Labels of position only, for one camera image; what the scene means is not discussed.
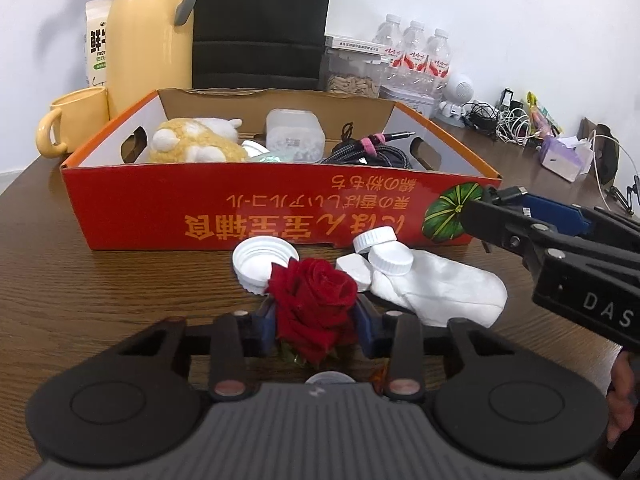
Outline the person's right hand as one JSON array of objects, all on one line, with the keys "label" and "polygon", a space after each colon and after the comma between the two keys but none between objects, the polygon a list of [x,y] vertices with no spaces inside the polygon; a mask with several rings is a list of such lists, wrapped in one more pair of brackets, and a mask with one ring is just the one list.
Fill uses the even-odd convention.
[{"label": "person's right hand", "polygon": [[639,369],[634,365],[638,358],[628,351],[621,351],[613,363],[611,385],[606,395],[610,418],[606,437],[615,442],[634,422],[636,404],[632,397],[639,385]]}]

